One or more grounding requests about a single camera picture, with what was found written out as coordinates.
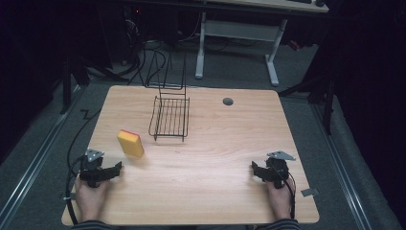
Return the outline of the person's right hand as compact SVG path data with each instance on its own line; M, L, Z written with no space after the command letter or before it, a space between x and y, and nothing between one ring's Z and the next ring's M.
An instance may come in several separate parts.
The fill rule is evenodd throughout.
M273 182L266 181L268 188L270 207L275 216L275 220L290 219L292 207L292 193L294 192L293 181L288 178L284 186L276 189Z

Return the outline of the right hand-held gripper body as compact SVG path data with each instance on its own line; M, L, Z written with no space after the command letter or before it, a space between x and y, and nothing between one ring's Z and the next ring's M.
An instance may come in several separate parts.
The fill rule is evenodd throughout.
M273 182L276 189L281 189L282 183L289 176L287 161L295 161L296 158L282 150L269 152L267 156L264 181Z

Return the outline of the metal floor rail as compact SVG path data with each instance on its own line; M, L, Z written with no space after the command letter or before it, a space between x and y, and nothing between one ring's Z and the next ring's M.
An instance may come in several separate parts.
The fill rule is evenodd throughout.
M75 86L71 103L64 105L62 87L30 123L28 129L0 166L0 230L6 230L27 192L41 171L71 107L81 97L85 86Z
M358 193L353 186L350 176L340 158L339 150L337 149L334 140L324 127L322 109L319 105L312 104L310 106L313 115L316 118L319 129L322 131L324 139L327 143L328 152L334 170L336 171L338 181L346 198L347 204L350 207L352 216L359 230L372 230L371 222L364 210Z

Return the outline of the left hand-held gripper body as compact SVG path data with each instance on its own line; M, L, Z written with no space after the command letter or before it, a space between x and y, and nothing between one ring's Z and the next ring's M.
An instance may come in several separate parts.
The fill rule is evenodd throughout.
M90 188L98 188L107 181L107 172L102 168L103 151L87 149L80 164L79 179L85 181Z

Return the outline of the black metal stand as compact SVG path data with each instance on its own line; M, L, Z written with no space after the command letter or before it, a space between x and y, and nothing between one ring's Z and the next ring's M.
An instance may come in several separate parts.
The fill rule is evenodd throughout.
M322 117L323 128L325 132L330 135L331 129L331 114L333 112L333 97L334 97L334 85L333 78L319 77L311 80L304 80L303 82L296 84L288 89L279 92L280 97L286 97L295 92L308 91L307 100L311 104L317 104L319 102L324 103L324 112Z
M72 80L75 80L78 86L87 86L90 82L83 57L70 56L63 62L62 114L67 112L72 103Z

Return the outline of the white desk with metal legs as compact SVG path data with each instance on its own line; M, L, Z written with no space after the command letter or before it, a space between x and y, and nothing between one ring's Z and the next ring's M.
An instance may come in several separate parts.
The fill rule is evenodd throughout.
M266 13L282 13L282 19L277 25L250 22L234 22L231 19L207 19L206 13L201 13L199 50L197 53L195 77L204 76L205 39L208 36L238 38L255 41L266 41L273 44L270 53L264 56L270 82L273 86L279 85L274 58L280 46L282 36L287 24L287 14L303 13L304 15L318 15L328 13L327 5L317 7L315 0L311 4L301 4L287 0L202 0L204 7L246 7L253 10L265 10Z

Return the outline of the person's left hand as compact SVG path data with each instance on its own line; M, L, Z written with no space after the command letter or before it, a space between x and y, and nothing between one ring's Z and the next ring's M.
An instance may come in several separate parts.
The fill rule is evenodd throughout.
M108 186L109 182L103 181L97 188L92 188L86 181L76 179L76 202L82 221L100 219Z

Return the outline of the yellow sponge with red side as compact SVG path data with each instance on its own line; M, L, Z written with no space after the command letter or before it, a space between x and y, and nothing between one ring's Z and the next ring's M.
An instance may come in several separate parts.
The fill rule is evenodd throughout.
M117 138L125 154L136 157L143 156L145 151L141 138L138 134L121 129L117 135Z

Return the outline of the black wire rack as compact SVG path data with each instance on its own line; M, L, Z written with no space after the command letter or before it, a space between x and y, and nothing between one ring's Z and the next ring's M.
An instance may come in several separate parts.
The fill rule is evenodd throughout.
M187 95L186 57L182 67L174 68L172 55L166 57L154 53L148 67L144 87L156 91L148 134L159 138L180 138L188 136L190 97Z

